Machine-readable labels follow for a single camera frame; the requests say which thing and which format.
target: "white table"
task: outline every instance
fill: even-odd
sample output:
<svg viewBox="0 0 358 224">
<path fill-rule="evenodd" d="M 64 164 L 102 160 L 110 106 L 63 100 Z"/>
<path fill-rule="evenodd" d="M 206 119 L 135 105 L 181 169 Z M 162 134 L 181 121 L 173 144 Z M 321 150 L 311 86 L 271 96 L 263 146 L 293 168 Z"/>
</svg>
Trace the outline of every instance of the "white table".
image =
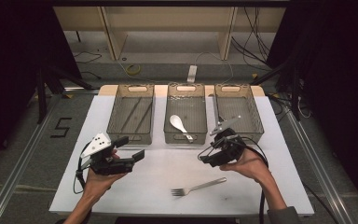
<svg viewBox="0 0 358 224">
<path fill-rule="evenodd" d="M 107 128 L 115 96 L 95 96 L 77 139 L 74 152 L 63 174 L 50 212 L 69 214 L 80 194 L 73 193 L 77 161 L 83 147 L 98 132 Z M 284 142 L 281 129 L 267 97 L 255 97 L 265 133 L 259 141 L 269 168 L 289 206 L 301 216 L 313 215 L 310 200 L 299 179 L 296 167 Z M 145 149 L 145 158 L 133 172 L 118 180 L 98 201 L 93 213 L 122 217 L 246 217 L 258 214 L 261 188 L 252 179 L 234 172 L 222 172 L 197 159 L 213 137 L 207 134 L 206 144 L 170 146 L 164 141 L 166 98 L 157 95 L 153 127 L 153 143 Z M 214 128 L 212 97 L 206 98 L 208 130 Z M 137 147 L 122 147 L 118 155 L 128 158 Z M 185 197 L 173 197 L 170 189 L 193 187 L 220 177 L 227 182 L 193 191 Z M 78 182 L 76 190 L 81 190 Z"/>
</svg>

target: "metal rail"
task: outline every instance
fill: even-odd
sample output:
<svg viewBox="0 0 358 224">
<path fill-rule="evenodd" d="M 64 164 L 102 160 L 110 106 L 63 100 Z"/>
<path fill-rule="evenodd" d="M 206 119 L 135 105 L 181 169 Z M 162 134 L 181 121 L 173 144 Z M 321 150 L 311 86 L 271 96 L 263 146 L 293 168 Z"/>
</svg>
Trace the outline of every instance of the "metal rail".
<svg viewBox="0 0 358 224">
<path fill-rule="evenodd" d="M 39 144 L 39 141 L 42 137 L 43 132 L 46 129 L 46 126 L 50 120 L 51 114 L 54 112 L 54 108 L 56 107 L 57 103 L 61 100 L 60 95 L 54 95 L 50 103 L 48 105 L 48 113 L 46 114 L 45 118 L 42 120 L 40 124 L 37 124 L 33 135 L 31 136 L 30 140 L 28 141 L 27 146 L 25 147 L 24 151 L 22 152 L 19 160 L 17 161 L 16 165 L 13 168 L 10 176 L 7 179 L 7 182 L 0 190 L 0 217 L 3 215 L 5 208 L 10 200 L 17 184 L 19 183 L 22 174 L 24 173 L 29 160 L 34 155 L 34 152 Z"/>
<path fill-rule="evenodd" d="M 322 190 L 324 191 L 324 194 L 326 195 L 326 198 L 333 209 L 333 213 L 335 214 L 336 219 L 339 223 L 342 224 L 353 223 L 345 203 L 342 201 L 330 176 L 324 169 L 324 166 L 319 159 L 312 143 L 310 142 L 310 139 L 308 138 L 301 122 L 297 121 L 291 112 L 288 113 L 288 117 L 296 133 L 296 136 L 298 137 L 298 140 L 300 141 L 301 146 L 307 155 L 310 165 L 321 184 Z"/>
</svg>

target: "spoon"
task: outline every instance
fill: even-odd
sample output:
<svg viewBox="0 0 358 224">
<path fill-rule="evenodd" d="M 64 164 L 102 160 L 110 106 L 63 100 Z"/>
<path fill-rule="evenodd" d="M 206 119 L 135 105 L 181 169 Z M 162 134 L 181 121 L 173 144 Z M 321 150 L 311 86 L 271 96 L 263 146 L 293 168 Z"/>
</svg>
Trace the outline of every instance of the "spoon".
<svg viewBox="0 0 358 224">
<path fill-rule="evenodd" d="M 171 125 L 173 125 L 173 127 L 182 131 L 182 133 L 186 136 L 187 140 L 190 143 L 193 143 L 193 137 L 191 137 L 190 134 L 187 134 L 187 131 L 186 131 L 185 127 L 183 126 L 182 120 L 177 115 L 172 115 L 170 117 L 170 122 L 171 122 Z"/>
</svg>

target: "metal fork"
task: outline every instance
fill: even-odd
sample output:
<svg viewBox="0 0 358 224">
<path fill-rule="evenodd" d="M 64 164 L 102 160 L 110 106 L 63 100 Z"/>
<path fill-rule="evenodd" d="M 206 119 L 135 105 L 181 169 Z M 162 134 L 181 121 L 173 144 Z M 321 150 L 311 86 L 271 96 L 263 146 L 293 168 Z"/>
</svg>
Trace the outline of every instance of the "metal fork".
<svg viewBox="0 0 358 224">
<path fill-rule="evenodd" d="M 214 181 L 211 181 L 211 182 L 208 182 L 208 183 L 205 183 L 205 184 L 198 185 L 198 186 L 193 187 L 191 189 L 188 189 L 188 188 L 171 189 L 171 194 L 172 194 L 172 196 L 186 196 L 191 190 L 203 189 L 203 188 L 206 188 L 206 187 L 209 187 L 209 186 L 212 186 L 212 185 L 216 185 L 216 184 L 220 184 L 220 183 L 223 183 L 223 182 L 226 182 L 226 181 L 227 181 L 227 179 L 225 177 L 223 177 L 223 178 L 219 178 L 219 179 L 216 179 Z"/>
</svg>

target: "gray plastic basket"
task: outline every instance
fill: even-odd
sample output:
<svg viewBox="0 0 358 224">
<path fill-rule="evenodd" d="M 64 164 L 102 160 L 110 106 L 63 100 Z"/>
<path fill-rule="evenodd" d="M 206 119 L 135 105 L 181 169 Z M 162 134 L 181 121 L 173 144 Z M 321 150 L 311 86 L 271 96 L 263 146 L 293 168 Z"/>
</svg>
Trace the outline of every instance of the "gray plastic basket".
<svg viewBox="0 0 358 224">
<path fill-rule="evenodd" d="M 170 117 L 177 115 L 182 120 L 193 144 L 205 143 L 208 132 L 206 121 L 205 88 L 202 84 L 168 85 L 167 108 L 165 113 L 164 134 L 167 144 L 189 144 L 181 131 L 173 127 Z"/>
<path fill-rule="evenodd" d="M 255 98 L 249 84 L 218 84 L 214 86 L 214 110 L 216 122 L 241 116 L 230 128 L 241 136 L 246 144 L 260 140 L 264 133 Z"/>
<path fill-rule="evenodd" d="M 128 136 L 130 145 L 152 143 L 154 85 L 119 85 L 107 133 Z"/>
</svg>

